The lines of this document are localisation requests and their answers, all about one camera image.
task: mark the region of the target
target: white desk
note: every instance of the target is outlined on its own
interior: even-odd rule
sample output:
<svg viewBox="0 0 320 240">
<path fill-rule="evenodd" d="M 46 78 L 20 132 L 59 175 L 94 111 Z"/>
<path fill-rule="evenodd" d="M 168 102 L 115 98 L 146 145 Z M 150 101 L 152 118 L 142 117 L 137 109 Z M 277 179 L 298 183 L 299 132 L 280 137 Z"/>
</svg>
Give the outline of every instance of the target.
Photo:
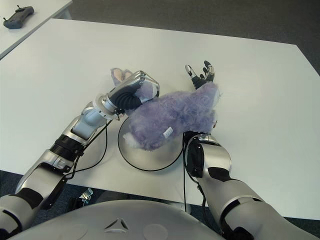
<svg viewBox="0 0 320 240">
<path fill-rule="evenodd" d="M 0 59 L 25 40 L 50 18 L 60 15 L 72 3 L 72 0 L 0 0 Z M 9 19 L 18 8 L 32 6 L 34 14 L 28 16 L 20 29 L 8 29 L 3 18 Z"/>
<path fill-rule="evenodd" d="M 104 23 L 51 19 L 0 62 L 0 168 L 24 174 L 98 93 L 110 69 L 142 69 L 160 94 L 193 91 L 184 65 L 215 68 L 222 96 L 216 139 L 232 157 L 231 176 L 288 217 L 320 219 L 320 77 L 296 45 Z M 121 121 L 108 128 L 103 162 L 70 183 L 183 201 L 181 158 L 145 172 L 121 157 Z M 79 168 L 94 164 L 98 138 Z M 186 198 L 202 196 L 187 179 Z"/>
</svg>

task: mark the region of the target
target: floor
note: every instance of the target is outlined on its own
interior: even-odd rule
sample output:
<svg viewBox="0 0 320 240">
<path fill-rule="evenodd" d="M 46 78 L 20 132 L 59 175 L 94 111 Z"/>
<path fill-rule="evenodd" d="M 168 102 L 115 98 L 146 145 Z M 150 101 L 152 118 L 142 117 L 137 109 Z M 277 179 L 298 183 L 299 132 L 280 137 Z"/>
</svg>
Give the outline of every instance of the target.
<svg viewBox="0 0 320 240">
<path fill-rule="evenodd" d="M 80 21 L 295 44 L 320 74 L 319 0 L 73 0 L 69 10 L 72 18 Z M 0 196 L 13 193 L 20 178 L 21 175 L 0 171 Z M 55 205 L 40 211 L 33 225 L 63 214 L 70 198 L 79 197 L 85 190 L 67 184 Z M 103 193 L 100 189 L 93 191 L 91 202 Z M 130 198 L 159 201 L 136 195 Z M 204 221 L 199 206 L 192 205 L 191 210 L 194 217 Z M 213 222 L 208 209 L 207 216 Z M 287 219 L 320 237 L 320 221 Z"/>
</svg>

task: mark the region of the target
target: pink ear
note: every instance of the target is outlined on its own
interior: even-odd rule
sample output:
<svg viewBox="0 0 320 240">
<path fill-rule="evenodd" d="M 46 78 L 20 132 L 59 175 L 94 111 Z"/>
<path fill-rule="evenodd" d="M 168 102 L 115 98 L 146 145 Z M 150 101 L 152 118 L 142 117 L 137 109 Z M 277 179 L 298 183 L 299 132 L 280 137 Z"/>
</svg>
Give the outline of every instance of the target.
<svg viewBox="0 0 320 240">
<path fill-rule="evenodd" d="M 128 77 L 130 77 L 132 75 L 132 72 L 128 69 L 124 70 L 122 73 L 123 73 L 122 74 L 122 81 L 126 80 Z"/>
<path fill-rule="evenodd" d="M 112 68 L 111 69 L 111 77 L 113 80 L 113 83 L 115 86 L 118 86 L 121 81 L 122 81 L 122 77 L 123 77 L 123 72 L 120 68 Z"/>
</svg>

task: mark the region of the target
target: purple plush toy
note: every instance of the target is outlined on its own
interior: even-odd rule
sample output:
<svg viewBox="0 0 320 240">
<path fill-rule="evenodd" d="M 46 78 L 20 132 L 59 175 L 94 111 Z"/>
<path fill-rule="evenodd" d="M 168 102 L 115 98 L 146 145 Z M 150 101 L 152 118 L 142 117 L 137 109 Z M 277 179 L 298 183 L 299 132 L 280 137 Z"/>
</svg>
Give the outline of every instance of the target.
<svg viewBox="0 0 320 240">
<path fill-rule="evenodd" d="M 119 80 L 111 75 L 114 82 Z M 150 93 L 136 93 L 140 99 L 145 95 Z M 217 122 L 213 107 L 218 99 L 219 90 L 213 82 L 194 92 L 176 91 L 155 97 L 129 113 L 130 132 L 123 135 L 125 142 L 133 148 L 153 151 L 186 131 L 210 133 Z"/>
</svg>

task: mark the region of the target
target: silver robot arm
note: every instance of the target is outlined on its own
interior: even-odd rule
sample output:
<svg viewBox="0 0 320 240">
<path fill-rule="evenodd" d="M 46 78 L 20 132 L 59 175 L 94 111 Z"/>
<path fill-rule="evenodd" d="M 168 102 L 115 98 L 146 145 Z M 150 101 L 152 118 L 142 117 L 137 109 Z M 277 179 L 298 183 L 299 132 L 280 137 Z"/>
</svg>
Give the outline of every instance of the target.
<svg viewBox="0 0 320 240">
<path fill-rule="evenodd" d="M 19 181 L 15 194 L 0 198 L 0 234 L 11 237 L 27 229 L 39 209 L 49 209 L 60 195 L 68 173 L 81 157 L 98 128 L 119 118 L 124 110 L 142 102 L 134 93 L 144 83 L 159 84 L 143 71 L 137 71 L 107 94 L 99 94 L 83 109 L 50 149 Z"/>
<path fill-rule="evenodd" d="M 230 155 L 210 134 L 191 133 L 188 139 L 187 171 L 197 178 L 225 239 L 318 240 L 284 219 L 247 184 L 232 179 Z"/>
</svg>

